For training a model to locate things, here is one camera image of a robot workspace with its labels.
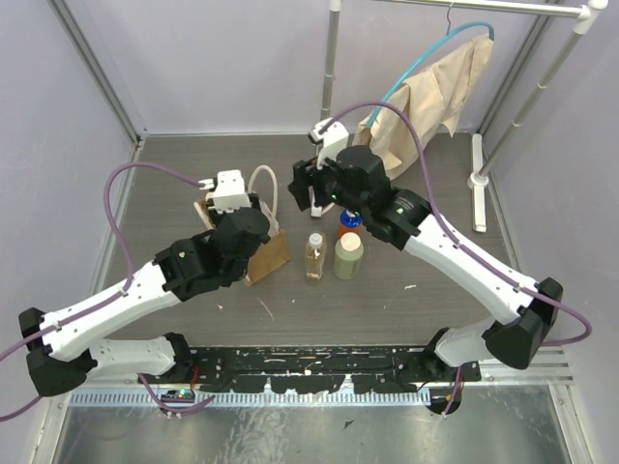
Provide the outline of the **watermelon print canvas bag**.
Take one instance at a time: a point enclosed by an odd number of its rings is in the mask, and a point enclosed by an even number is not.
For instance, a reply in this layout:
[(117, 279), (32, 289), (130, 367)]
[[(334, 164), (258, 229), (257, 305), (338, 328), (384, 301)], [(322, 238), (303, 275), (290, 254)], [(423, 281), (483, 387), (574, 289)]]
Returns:
[(204, 198), (193, 202), (193, 207), (205, 228), (214, 229), (216, 219), (222, 213), (231, 212), (232, 206), (249, 206), (250, 194), (256, 193), (254, 183), (261, 172), (267, 173), (273, 184), (271, 204), (257, 198), (258, 209), (269, 221), (269, 239), (265, 244), (260, 244), (255, 255), (249, 259), (244, 276), (247, 286), (254, 285), (290, 261), (286, 232), (277, 218), (280, 189), (275, 171), (269, 165), (258, 165), (247, 183), (240, 170), (221, 171), (215, 180), (207, 180)]

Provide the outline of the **orange bottle blue pump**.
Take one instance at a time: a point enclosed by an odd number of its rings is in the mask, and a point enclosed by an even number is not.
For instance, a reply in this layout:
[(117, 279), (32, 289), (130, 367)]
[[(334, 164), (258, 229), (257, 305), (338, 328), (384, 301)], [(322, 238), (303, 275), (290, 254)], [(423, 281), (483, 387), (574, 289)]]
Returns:
[(361, 234), (362, 218), (348, 210), (343, 210), (339, 215), (338, 238), (347, 233)]

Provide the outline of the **clear bottle white cap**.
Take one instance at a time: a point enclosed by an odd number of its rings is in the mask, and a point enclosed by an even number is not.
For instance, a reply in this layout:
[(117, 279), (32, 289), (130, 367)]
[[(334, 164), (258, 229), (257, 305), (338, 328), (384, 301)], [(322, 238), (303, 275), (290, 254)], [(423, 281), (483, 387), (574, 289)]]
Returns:
[(325, 236), (319, 232), (311, 233), (305, 249), (305, 269), (308, 282), (317, 283), (323, 277), (326, 251)]

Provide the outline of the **olive green lotion bottle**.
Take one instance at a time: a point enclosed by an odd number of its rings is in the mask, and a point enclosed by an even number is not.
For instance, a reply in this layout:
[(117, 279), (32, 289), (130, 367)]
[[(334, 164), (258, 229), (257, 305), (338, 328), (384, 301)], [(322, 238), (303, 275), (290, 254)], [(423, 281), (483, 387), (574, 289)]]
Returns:
[(354, 278), (360, 270), (364, 251), (364, 245), (358, 234), (354, 232), (343, 234), (335, 246), (335, 276), (342, 280)]

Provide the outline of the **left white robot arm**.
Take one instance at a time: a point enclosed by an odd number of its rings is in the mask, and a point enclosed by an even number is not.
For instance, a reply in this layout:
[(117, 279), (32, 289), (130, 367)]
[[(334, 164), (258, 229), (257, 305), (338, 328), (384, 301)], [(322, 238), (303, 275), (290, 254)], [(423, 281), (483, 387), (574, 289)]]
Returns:
[(254, 208), (222, 217), (206, 232), (174, 242), (131, 277), (53, 312), (19, 315), (27, 368), (36, 392), (52, 397), (88, 380), (144, 374), (172, 383), (188, 380), (194, 358), (179, 333), (150, 340), (110, 340), (112, 334), (156, 311), (244, 278), (250, 259), (267, 243), (269, 220)]

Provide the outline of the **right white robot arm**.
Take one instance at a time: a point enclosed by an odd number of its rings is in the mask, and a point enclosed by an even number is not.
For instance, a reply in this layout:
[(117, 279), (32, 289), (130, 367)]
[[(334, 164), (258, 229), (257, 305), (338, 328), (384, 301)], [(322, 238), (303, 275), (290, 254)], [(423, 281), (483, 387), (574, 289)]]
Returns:
[(458, 367), (497, 359), (526, 369), (556, 320), (562, 286), (522, 275), (456, 232), (419, 194), (388, 179), (381, 159), (352, 146), (335, 159), (300, 160), (288, 189), (300, 210), (335, 203), (358, 214), (376, 239), (420, 258), (442, 272), (489, 312), (489, 319), (439, 331), (425, 349), (428, 376), (444, 381)]

